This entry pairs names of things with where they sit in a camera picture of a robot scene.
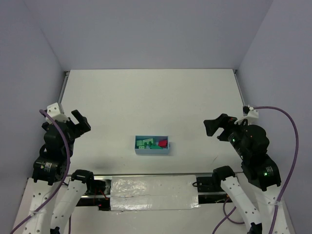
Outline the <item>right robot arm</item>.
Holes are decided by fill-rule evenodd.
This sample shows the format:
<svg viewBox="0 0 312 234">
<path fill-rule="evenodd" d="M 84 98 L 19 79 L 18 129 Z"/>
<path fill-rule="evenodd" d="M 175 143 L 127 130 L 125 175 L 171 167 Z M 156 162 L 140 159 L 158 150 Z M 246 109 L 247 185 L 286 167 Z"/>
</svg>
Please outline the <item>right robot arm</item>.
<svg viewBox="0 0 312 234">
<path fill-rule="evenodd" d="M 249 234 L 288 234 L 283 205 L 278 196 L 281 178 L 277 164 L 267 155 L 269 139 L 265 130 L 251 125 L 246 119 L 238 120 L 221 114 L 213 120 L 205 120 L 207 136 L 222 128 L 217 137 L 229 142 L 241 158 L 241 168 L 254 192 L 257 206 L 251 202 L 230 166 L 213 171 L 213 179 L 227 193 L 240 213 Z"/>
</svg>

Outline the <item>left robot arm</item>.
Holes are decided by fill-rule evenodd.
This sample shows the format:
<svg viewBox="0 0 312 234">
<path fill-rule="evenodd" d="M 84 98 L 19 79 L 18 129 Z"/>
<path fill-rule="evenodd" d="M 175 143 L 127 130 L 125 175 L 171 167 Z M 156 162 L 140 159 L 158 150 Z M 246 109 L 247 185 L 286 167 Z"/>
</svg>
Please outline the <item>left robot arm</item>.
<svg viewBox="0 0 312 234">
<path fill-rule="evenodd" d="M 42 124 L 45 130 L 44 144 L 33 164 L 34 187 L 30 210 L 11 233 L 21 226 L 24 227 L 24 234 L 70 233 L 71 215 L 81 196 L 90 190 L 94 174 L 87 170 L 76 170 L 61 200 L 57 202 L 56 198 L 68 176 L 75 140 L 89 132 L 91 126 L 78 110 L 71 112 L 78 121 L 77 124 L 73 123 L 59 103 L 49 105 L 40 113 L 45 117 Z"/>
</svg>

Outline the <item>blue plastic box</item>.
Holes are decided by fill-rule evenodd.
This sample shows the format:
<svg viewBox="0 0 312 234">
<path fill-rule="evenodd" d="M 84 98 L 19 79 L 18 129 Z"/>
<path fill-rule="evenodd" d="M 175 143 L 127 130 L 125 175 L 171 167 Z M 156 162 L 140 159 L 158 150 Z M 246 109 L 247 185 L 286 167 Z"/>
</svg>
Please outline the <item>blue plastic box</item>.
<svg viewBox="0 0 312 234">
<path fill-rule="evenodd" d="M 168 136 L 135 136 L 137 155 L 168 155 L 169 152 Z"/>
</svg>

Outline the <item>light green long block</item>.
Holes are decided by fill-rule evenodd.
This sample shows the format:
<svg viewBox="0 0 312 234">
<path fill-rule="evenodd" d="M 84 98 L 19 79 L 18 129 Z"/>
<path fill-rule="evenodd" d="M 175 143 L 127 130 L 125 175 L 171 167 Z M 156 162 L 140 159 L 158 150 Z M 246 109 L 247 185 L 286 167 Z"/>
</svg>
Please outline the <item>light green long block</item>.
<svg viewBox="0 0 312 234">
<path fill-rule="evenodd" d="M 144 139 L 142 140 L 142 144 L 145 145 L 145 144 L 153 144 L 154 143 L 154 139 L 153 138 L 148 138 L 148 139 Z"/>
</svg>

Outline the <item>red wood block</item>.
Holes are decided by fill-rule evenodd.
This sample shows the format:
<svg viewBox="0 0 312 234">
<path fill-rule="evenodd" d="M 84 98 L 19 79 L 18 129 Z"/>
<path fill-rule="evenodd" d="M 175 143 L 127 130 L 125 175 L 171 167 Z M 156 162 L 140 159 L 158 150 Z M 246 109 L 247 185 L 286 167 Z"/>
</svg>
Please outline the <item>red wood block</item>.
<svg viewBox="0 0 312 234">
<path fill-rule="evenodd" d="M 158 146 L 161 148 L 166 148 L 168 145 L 168 140 L 161 140 L 158 142 Z"/>
</svg>

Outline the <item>dark green wood block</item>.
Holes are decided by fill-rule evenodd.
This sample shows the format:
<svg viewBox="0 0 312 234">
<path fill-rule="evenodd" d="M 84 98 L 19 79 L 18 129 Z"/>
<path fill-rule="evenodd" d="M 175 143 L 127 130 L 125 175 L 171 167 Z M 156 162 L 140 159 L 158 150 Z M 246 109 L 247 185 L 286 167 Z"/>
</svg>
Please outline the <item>dark green wood block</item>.
<svg viewBox="0 0 312 234">
<path fill-rule="evenodd" d="M 156 144 L 150 144 L 150 149 L 162 149 L 160 146 L 156 145 Z"/>
</svg>

